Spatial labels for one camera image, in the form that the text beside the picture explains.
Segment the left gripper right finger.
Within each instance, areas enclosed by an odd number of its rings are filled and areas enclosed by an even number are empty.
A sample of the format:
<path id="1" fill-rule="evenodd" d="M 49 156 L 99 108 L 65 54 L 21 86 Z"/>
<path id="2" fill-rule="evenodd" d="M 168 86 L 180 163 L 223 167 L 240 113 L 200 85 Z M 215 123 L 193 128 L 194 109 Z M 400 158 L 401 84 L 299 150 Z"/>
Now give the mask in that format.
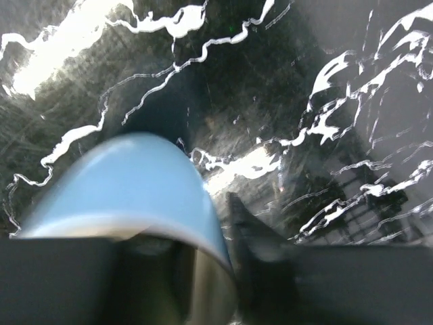
<path id="1" fill-rule="evenodd" d="M 226 196 L 244 324 L 431 324 L 432 249 L 296 245 Z"/>

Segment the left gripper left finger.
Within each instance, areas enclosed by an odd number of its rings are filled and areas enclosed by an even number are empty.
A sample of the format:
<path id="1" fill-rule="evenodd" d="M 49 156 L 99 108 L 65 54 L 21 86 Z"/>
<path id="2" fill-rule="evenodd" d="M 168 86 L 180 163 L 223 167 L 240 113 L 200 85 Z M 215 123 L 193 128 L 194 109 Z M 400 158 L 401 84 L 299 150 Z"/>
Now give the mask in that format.
<path id="1" fill-rule="evenodd" d="M 1 240 L 2 324 L 138 324 L 127 247 L 105 238 Z"/>

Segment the light blue mug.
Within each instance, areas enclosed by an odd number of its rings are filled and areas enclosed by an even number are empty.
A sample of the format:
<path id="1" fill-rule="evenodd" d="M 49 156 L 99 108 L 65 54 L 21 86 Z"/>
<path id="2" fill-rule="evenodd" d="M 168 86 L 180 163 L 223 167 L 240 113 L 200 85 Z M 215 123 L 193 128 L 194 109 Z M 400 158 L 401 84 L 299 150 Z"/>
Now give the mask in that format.
<path id="1" fill-rule="evenodd" d="M 111 139 L 74 163 L 21 238 L 109 238 L 120 249 L 113 324 L 227 324 L 237 305 L 229 253 L 188 157 L 149 133 Z"/>

